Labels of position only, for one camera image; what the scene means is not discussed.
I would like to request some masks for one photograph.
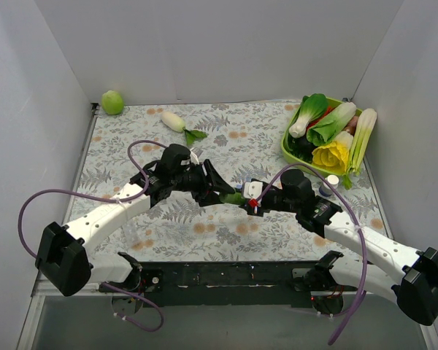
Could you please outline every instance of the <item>table surface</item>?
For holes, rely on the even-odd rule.
[[[126,153],[135,140],[185,144],[182,133],[175,133],[161,122],[164,110],[183,117],[187,128],[209,134],[195,146],[204,150],[201,159],[209,158],[233,186],[251,177],[270,180],[287,164],[280,140],[297,106],[297,101],[126,106],[115,117],[100,111],[78,192],[112,197],[137,173]],[[140,164],[146,164],[160,158],[161,149],[139,145],[134,156]],[[316,190],[320,180],[309,177]],[[353,184],[351,190],[341,186],[340,192],[364,225],[386,235],[365,166]],[[339,202],[334,196],[331,199]],[[76,219],[96,206],[98,203],[75,198],[70,217]],[[200,208],[189,194],[174,192],[134,218],[124,230],[116,230],[94,254],[128,252],[140,261],[319,260],[329,250],[358,256],[307,232],[292,214],[272,211],[259,218],[249,217],[233,206]]]

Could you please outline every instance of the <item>green tray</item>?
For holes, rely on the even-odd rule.
[[[326,98],[328,100],[329,106],[331,107],[337,107],[339,106],[342,101],[339,100],[335,100],[334,98]],[[362,113],[362,110],[357,108],[356,111],[356,115],[360,116],[360,114]],[[312,164],[309,164],[299,158],[297,158],[296,156],[292,155],[291,153],[289,153],[285,148],[284,148],[284,140],[286,140],[287,137],[289,137],[289,128],[295,123],[295,115],[294,118],[292,118],[291,122],[289,123],[289,125],[287,125],[287,128],[285,128],[285,132],[284,132],[284,136],[283,139],[280,142],[280,148],[283,150],[284,153],[284,159],[288,162],[288,163],[295,163],[295,162],[300,162],[303,164],[307,164],[308,166],[311,166],[312,168],[314,168],[316,171],[318,171],[318,173],[320,173],[321,175],[323,175],[324,177],[327,177],[328,175],[337,175],[337,176],[342,176],[345,173],[336,173],[333,171],[327,171],[326,169],[322,169],[319,168],[317,166],[314,166]],[[307,173],[312,174],[312,172],[306,168],[301,168],[301,170],[306,171]]]

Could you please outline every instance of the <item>white clip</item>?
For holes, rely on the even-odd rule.
[[[125,212],[125,219],[126,219],[126,222],[128,222],[128,210],[126,209],[126,206],[125,206],[125,204],[120,200],[120,197],[115,197],[114,198],[115,199],[115,202],[117,203],[117,204],[120,204],[121,206],[122,206],[122,208],[123,208],[123,210],[124,210],[124,212]]]

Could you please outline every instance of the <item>gray wall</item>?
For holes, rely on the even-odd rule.
[[[368,159],[394,236],[438,249],[438,0],[403,3],[355,102],[378,111]]]
[[[0,349],[16,347],[37,274],[18,240],[19,208],[37,190],[70,186],[90,107],[35,3],[0,0]],[[48,195],[29,208],[33,249],[67,201]]]
[[[36,0],[91,101],[352,96],[402,0]]]

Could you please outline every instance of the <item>bok choy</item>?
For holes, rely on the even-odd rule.
[[[307,140],[316,147],[333,141],[352,119],[356,110],[357,107],[352,102],[340,104],[331,113],[308,129]]]
[[[314,93],[302,102],[297,121],[289,128],[289,134],[297,139],[305,135],[307,125],[321,117],[328,109],[328,100],[322,93]]]

